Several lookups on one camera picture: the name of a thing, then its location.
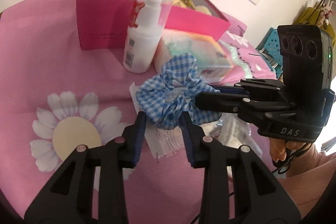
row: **red label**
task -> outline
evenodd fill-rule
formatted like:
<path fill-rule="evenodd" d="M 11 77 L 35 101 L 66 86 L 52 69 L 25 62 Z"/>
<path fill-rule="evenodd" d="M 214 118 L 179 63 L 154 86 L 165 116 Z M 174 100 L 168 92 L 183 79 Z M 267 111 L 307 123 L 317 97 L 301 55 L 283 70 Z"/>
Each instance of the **red label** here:
<path fill-rule="evenodd" d="M 137 20 L 138 14 L 140 12 L 140 10 L 145 6 L 144 2 L 139 2 L 138 0 L 134 0 L 133 3 L 133 9 L 131 12 L 131 21 L 129 23 L 130 27 L 135 27 L 137 28 L 138 25 L 135 23 L 135 21 Z"/>

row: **open cardboard box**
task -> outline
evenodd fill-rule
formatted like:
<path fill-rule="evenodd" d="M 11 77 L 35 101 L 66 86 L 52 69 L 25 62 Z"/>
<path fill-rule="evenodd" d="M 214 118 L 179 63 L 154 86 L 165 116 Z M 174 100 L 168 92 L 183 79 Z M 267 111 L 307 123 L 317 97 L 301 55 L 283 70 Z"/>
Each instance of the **open cardboard box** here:
<path fill-rule="evenodd" d="M 134 0 L 76 0 L 81 49 L 123 48 Z M 172 7 L 166 28 L 212 36 L 216 41 L 229 28 L 225 16 L 209 0 L 193 0 L 212 16 Z"/>

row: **pink sleeve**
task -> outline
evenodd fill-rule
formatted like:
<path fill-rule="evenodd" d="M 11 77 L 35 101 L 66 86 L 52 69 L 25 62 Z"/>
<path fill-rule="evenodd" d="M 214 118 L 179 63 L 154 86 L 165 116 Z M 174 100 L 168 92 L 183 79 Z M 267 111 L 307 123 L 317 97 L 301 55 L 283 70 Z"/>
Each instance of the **pink sleeve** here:
<path fill-rule="evenodd" d="M 293 159 L 290 169 L 286 172 L 286 177 L 293 177 L 295 175 L 312 170 L 320 165 L 325 164 L 335 156 L 336 154 L 326 156 L 324 151 L 318 153 L 315 145 L 311 145 L 306 153 Z"/>

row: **yellow flower center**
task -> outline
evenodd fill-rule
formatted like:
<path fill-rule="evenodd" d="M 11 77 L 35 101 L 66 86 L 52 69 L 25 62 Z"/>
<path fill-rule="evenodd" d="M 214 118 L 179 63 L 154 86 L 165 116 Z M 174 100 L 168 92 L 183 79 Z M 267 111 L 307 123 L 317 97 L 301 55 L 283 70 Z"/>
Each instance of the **yellow flower center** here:
<path fill-rule="evenodd" d="M 57 155 L 64 161 L 78 145 L 89 148 L 101 146 L 101 138 L 89 121 L 81 117 L 68 117 L 57 124 L 52 143 Z"/>

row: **checkered fabric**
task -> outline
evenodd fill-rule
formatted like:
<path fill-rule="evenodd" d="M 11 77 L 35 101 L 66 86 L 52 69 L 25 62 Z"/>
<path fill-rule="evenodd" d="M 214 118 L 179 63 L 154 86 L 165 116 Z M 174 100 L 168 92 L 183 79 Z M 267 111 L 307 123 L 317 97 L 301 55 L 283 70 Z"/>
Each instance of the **checkered fabric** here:
<path fill-rule="evenodd" d="M 160 74 L 146 80 L 136 98 L 152 124 L 161 129 L 174 129 L 182 112 L 188 112 L 195 125 L 217 121 L 220 112 L 202 111 L 195 105 L 195 96 L 202 91 L 220 92 L 196 77 L 197 60 L 189 53 L 176 55 L 162 67 Z M 173 80 L 185 89 L 174 98 Z"/>

